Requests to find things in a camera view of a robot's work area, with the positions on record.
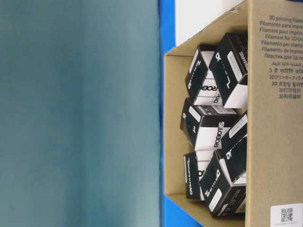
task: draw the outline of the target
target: cardboard box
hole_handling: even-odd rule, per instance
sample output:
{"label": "cardboard box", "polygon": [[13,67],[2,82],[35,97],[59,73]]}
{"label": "cardboard box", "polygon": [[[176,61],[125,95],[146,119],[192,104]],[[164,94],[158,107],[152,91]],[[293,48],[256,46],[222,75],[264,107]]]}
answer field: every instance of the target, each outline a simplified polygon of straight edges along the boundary
{"label": "cardboard box", "polygon": [[214,152],[200,180],[205,204],[213,217],[245,212],[246,184],[231,181],[224,155],[220,149]]}
{"label": "cardboard box", "polygon": [[226,33],[210,62],[225,108],[247,107],[247,48],[247,35]]}
{"label": "cardboard box", "polygon": [[222,106],[193,105],[185,99],[180,129],[195,150],[221,148],[221,138],[234,125],[238,115]]}
{"label": "cardboard box", "polygon": [[222,105],[209,64],[217,46],[200,44],[190,64],[185,84],[194,105]]}
{"label": "cardboard box", "polygon": [[204,201],[204,196],[199,182],[213,156],[213,153],[213,150],[203,150],[183,156],[186,198]]}
{"label": "cardboard box", "polygon": [[[262,40],[265,40],[266,32],[260,30],[260,21],[269,22],[273,16],[280,19],[275,22],[283,24],[286,23],[282,21],[283,18],[302,19],[302,15],[303,6],[299,2],[245,1],[164,57],[164,192],[204,227],[243,227],[245,222],[247,227],[268,227],[273,205],[303,201],[303,178],[298,177],[298,173],[303,172],[303,119],[300,117],[303,101],[286,99],[283,93],[280,94],[279,86],[273,84],[276,79],[270,79],[272,78],[270,75],[273,75],[270,74],[270,69],[274,71],[276,68],[273,67],[273,63],[283,61],[290,64],[293,61],[272,59],[271,57],[275,57],[272,53],[271,56],[270,53],[262,51],[264,47]],[[184,75],[188,71],[198,44],[218,45],[225,33],[246,33],[247,30],[250,76],[246,218],[245,220],[232,216],[228,219],[212,218],[208,208],[202,205],[203,202],[186,199],[184,178],[180,177],[184,176],[182,156],[193,151],[178,125],[184,99],[188,97]],[[283,30],[290,33],[293,29]]]}

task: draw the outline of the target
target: white sticker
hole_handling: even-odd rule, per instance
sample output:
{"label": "white sticker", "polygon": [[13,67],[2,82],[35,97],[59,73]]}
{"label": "white sticker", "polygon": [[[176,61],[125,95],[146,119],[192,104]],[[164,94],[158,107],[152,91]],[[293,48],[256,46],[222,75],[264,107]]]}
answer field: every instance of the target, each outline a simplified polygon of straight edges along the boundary
{"label": "white sticker", "polygon": [[187,183],[187,173],[186,173],[186,159],[185,159],[185,156],[183,156],[183,159],[184,159],[184,174],[185,174],[185,183]]}
{"label": "white sticker", "polygon": [[245,208],[246,208],[246,198],[243,200],[243,202],[241,203],[241,205],[238,207],[238,209],[236,210],[236,214],[239,213],[245,213]]}
{"label": "white sticker", "polygon": [[197,111],[193,107],[189,107],[190,114],[198,121],[200,122],[201,116],[197,113]]}
{"label": "white sticker", "polygon": [[193,61],[192,61],[191,64],[190,64],[189,73],[191,73],[191,70],[193,70],[193,67],[194,67],[195,61],[196,61],[196,59],[197,59],[198,53],[199,53],[199,50],[197,49],[197,50],[196,50],[196,53],[195,53],[195,55],[194,55]]}
{"label": "white sticker", "polygon": [[272,206],[270,227],[302,227],[303,203]]}
{"label": "white sticker", "polygon": [[227,59],[232,67],[232,71],[235,74],[237,81],[239,82],[242,79],[243,75],[236,61],[235,55],[233,55],[232,51],[230,51],[229,54],[227,55]]}
{"label": "white sticker", "polygon": [[230,130],[229,138],[233,137],[245,124],[247,124],[247,115],[244,115]]}
{"label": "white sticker", "polygon": [[222,192],[221,192],[220,188],[218,188],[216,194],[214,195],[212,201],[209,204],[209,209],[210,209],[211,212],[213,212],[213,210],[217,206],[217,204],[218,204],[219,200],[221,199],[221,197],[222,197]]}
{"label": "white sticker", "polygon": [[214,106],[212,106],[212,108],[213,108],[218,114],[236,114],[236,112],[234,112],[234,110],[228,109],[228,108],[224,108],[223,106],[214,105]]}

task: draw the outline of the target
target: teal panel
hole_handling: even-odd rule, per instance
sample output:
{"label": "teal panel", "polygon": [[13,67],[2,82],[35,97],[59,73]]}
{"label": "teal panel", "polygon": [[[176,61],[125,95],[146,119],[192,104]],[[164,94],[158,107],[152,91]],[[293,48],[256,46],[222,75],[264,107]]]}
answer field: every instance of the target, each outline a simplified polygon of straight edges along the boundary
{"label": "teal panel", "polygon": [[81,1],[0,1],[0,226],[82,224]]}
{"label": "teal panel", "polygon": [[0,0],[0,226],[159,225],[157,1]]}
{"label": "teal panel", "polygon": [[84,5],[86,226],[159,226],[157,1]]}

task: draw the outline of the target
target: black and white box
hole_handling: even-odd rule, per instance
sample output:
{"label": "black and white box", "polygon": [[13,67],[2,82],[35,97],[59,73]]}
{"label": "black and white box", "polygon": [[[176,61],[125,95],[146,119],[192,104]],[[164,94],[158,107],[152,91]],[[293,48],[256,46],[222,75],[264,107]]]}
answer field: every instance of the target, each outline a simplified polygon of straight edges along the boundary
{"label": "black and white box", "polygon": [[222,105],[213,73],[208,68],[216,47],[199,45],[190,64],[185,84],[194,105]]}
{"label": "black and white box", "polygon": [[221,139],[232,182],[246,182],[247,111]]}
{"label": "black and white box", "polygon": [[226,33],[209,65],[225,108],[246,108],[248,36]]}
{"label": "black and white box", "polygon": [[187,98],[183,106],[180,128],[195,150],[215,150],[222,147],[222,136],[237,119],[238,115],[232,109],[193,105]]}
{"label": "black and white box", "polygon": [[213,217],[245,212],[246,183],[231,181],[222,150],[214,152],[200,185]]}
{"label": "black and white box", "polygon": [[202,150],[183,156],[186,198],[204,201],[199,181],[213,156],[213,152],[213,150]]}

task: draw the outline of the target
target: white surface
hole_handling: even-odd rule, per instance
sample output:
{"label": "white surface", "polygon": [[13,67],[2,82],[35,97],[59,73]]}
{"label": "white surface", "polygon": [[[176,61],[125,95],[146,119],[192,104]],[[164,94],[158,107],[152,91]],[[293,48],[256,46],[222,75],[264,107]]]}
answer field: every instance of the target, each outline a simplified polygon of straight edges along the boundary
{"label": "white surface", "polygon": [[[230,127],[223,127],[221,138],[227,133]],[[218,127],[199,127],[197,134],[195,150],[214,150],[221,149],[221,140],[219,146],[215,147],[216,137],[218,133]]]}
{"label": "white surface", "polygon": [[213,150],[199,150],[196,151],[197,161],[210,161],[213,157]]}
{"label": "white surface", "polygon": [[242,0],[175,0],[176,46]]}
{"label": "white surface", "polygon": [[238,84],[228,97],[225,108],[247,108],[248,86]]}

